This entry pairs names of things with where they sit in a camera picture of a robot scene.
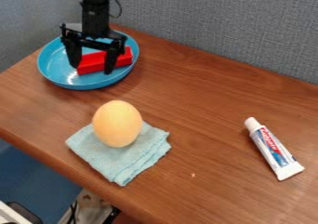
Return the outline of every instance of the light blue cloth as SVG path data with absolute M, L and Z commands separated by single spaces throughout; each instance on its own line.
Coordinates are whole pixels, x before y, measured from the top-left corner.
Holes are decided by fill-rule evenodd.
M 67 141 L 67 146 L 91 167 L 120 186 L 152 167 L 171 146 L 169 132 L 143 123 L 135 142 L 123 148 L 106 146 L 98 139 L 92 125 L 86 126 Z

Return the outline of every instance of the toothpaste tube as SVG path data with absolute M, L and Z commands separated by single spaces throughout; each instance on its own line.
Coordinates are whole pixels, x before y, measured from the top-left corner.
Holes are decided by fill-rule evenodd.
M 245 125 L 250 131 L 250 137 L 277 174 L 278 180 L 301 173 L 305 167 L 297 162 L 267 127 L 261 125 L 254 117 L 245 121 Z

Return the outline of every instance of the egg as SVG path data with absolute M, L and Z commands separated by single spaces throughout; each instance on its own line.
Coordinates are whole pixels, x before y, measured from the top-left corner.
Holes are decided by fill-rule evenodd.
M 99 140 L 111 147 L 128 146 L 142 130 L 143 119 L 131 103 L 112 100 L 102 105 L 94 116 L 94 131 Z

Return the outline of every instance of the red block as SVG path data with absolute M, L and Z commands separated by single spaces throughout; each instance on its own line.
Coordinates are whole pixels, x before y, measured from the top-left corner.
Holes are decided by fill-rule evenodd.
M 82 56 L 82 61 L 78 67 L 78 74 L 83 75 L 90 72 L 102 72 L 104 70 L 104 58 L 107 52 L 99 51 Z M 126 46 L 126 53 L 116 59 L 115 67 L 122 67 L 132 64 L 132 49 Z

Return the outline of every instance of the blue bowl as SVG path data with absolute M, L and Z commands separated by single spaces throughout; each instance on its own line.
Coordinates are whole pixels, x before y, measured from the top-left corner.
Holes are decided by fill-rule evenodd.
M 118 82 L 132 70 L 134 64 L 139 56 L 139 47 L 134 39 L 127 36 L 126 46 L 132 48 L 132 65 L 114 69 L 111 74 L 104 72 L 92 72 L 78 75 L 76 69 L 70 65 L 66 55 L 64 45 L 60 37 L 51 41 L 46 46 L 38 58 L 38 68 L 44 76 L 55 85 L 75 90 L 90 90 L 108 86 Z M 110 39 L 99 39 L 99 42 L 110 43 Z M 96 52 L 96 50 L 84 47 L 83 55 Z

